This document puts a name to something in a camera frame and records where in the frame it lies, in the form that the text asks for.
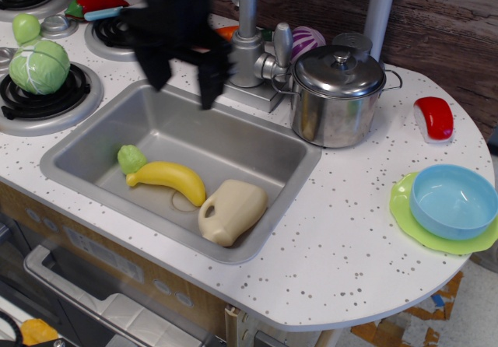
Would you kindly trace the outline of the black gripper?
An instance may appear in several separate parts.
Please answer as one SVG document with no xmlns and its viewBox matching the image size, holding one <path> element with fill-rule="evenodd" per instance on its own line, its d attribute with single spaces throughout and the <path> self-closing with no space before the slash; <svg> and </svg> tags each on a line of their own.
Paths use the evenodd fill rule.
<svg viewBox="0 0 498 347">
<path fill-rule="evenodd" d="M 203 110 L 210 110 L 233 74 L 232 47 L 209 25 L 209 0 L 146 0 L 126 8 L 127 39 L 149 84 L 160 91 L 171 79 L 171 58 L 198 66 Z"/>
</svg>

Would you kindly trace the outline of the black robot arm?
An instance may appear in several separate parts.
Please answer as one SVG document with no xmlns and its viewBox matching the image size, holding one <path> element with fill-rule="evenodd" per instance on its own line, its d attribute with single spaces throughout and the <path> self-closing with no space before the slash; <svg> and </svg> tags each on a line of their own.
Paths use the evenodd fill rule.
<svg viewBox="0 0 498 347">
<path fill-rule="evenodd" d="M 209 25 L 210 0 L 145 0 L 118 16 L 149 84 L 161 90 L 172 76 L 170 60 L 198 68 L 200 102 L 212 108 L 232 72 L 231 45 Z"/>
</svg>

